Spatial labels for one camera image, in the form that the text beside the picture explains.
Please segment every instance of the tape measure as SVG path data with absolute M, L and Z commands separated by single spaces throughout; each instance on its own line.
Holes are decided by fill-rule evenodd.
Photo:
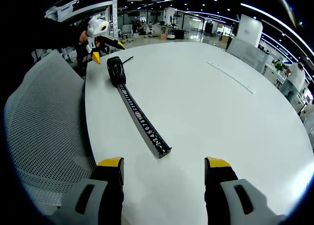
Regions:
M 107 68 L 111 83 L 118 89 L 137 129 L 141 133 L 148 147 L 153 153 L 156 153 L 158 158 L 162 158 L 169 154 L 171 147 L 167 145 L 154 126 L 150 123 L 126 88 L 126 75 L 124 73 L 121 59 L 118 56 L 108 59 Z

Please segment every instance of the ceiling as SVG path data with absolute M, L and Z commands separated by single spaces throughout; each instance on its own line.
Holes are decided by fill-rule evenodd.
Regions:
M 286 2 L 288 3 L 289 7 L 293 9 L 292 12 L 294 15 L 296 27 L 292 23 L 289 14 L 284 7 L 284 4 L 280 0 L 174 0 L 161 3 L 153 2 L 153 0 L 133 1 L 133 3 L 128 0 L 118 0 L 118 7 L 125 8 L 125 6 L 127 6 L 127 8 L 125 8 L 126 10 L 137 10 L 138 7 L 141 7 L 141 9 L 146 9 L 143 4 L 154 3 L 153 5 L 149 6 L 150 10 L 151 8 L 153 8 L 153 10 L 163 10 L 164 7 L 170 7 L 172 4 L 172 7 L 179 10 L 206 12 L 212 14 L 218 14 L 217 12 L 219 12 L 219 15 L 232 19 L 237 19 L 237 15 L 240 17 L 241 14 L 245 14 L 249 17 L 257 17 L 257 20 L 261 21 L 263 24 L 263 32 L 278 42 L 279 39 L 282 40 L 279 43 L 287 48 L 296 58 L 300 57 L 300 61 L 305 64 L 306 68 L 310 68 L 307 70 L 312 70 L 310 73 L 311 75 L 314 75 L 314 66 L 306 59 L 305 54 L 298 48 L 298 46 L 313 62 L 314 56 L 312 56 L 310 51 L 291 32 L 268 16 L 240 5 L 241 3 L 245 3 L 269 13 L 292 28 L 311 48 L 314 48 L 314 37 L 312 34 L 314 23 L 310 16 L 311 12 L 308 11 L 310 0 L 286 0 Z M 230 24 L 233 23 L 228 19 L 223 20 Z M 266 22 L 277 27 L 294 42 L 296 42 L 298 46 L 296 46 L 295 43 L 292 42 L 288 37 L 282 36 L 280 31 L 262 20 L 265 20 Z M 271 39 L 267 38 L 267 40 L 273 45 L 277 45 Z

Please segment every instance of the white table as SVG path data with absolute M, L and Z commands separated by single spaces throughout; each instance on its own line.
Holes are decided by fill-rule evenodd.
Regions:
M 134 56 L 124 64 L 127 87 L 172 147 L 162 159 L 154 158 L 109 81 L 106 60 L 113 56 Z M 264 76 L 203 43 L 140 46 L 101 61 L 87 66 L 87 127 L 96 163 L 125 159 L 122 213 L 132 225 L 206 224 L 207 156 L 229 162 L 276 214 L 296 205 L 313 173 L 312 147 L 292 106 Z

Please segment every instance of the chair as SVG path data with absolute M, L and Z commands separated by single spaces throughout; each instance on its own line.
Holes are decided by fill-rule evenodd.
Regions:
M 133 41 L 133 39 L 129 39 L 128 36 L 133 35 L 133 31 L 132 31 L 132 25 L 123 25 L 122 26 L 122 31 L 121 31 L 121 36 L 122 39 L 125 36 L 126 39 L 122 40 L 122 43 L 125 43 L 126 41 L 131 42 Z
M 143 29 L 146 32 L 146 36 L 148 37 L 153 37 L 152 36 L 152 25 L 147 25 L 146 23 L 143 24 Z
M 52 51 L 28 71 L 4 107 L 12 160 L 37 205 L 60 206 L 62 195 L 96 167 L 83 89 L 83 79 Z

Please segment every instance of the office floor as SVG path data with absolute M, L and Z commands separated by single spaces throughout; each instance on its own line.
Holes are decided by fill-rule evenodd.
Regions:
M 148 37 L 147 35 L 140 35 L 137 38 L 130 37 L 134 39 L 131 42 L 124 42 L 124 46 L 129 49 L 137 46 L 142 45 L 151 45 L 151 44 L 158 44 L 158 43 L 171 43 L 171 42 L 200 42 L 210 44 L 216 47 L 219 47 L 223 50 L 226 49 L 227 43 L 219 41 L 217 37 L 210 37 L 201 34 L 200 32 L 190 31 L 189 34 L 184 35 L 184 40 L 160 40 L 158 36 L 156 37 Z

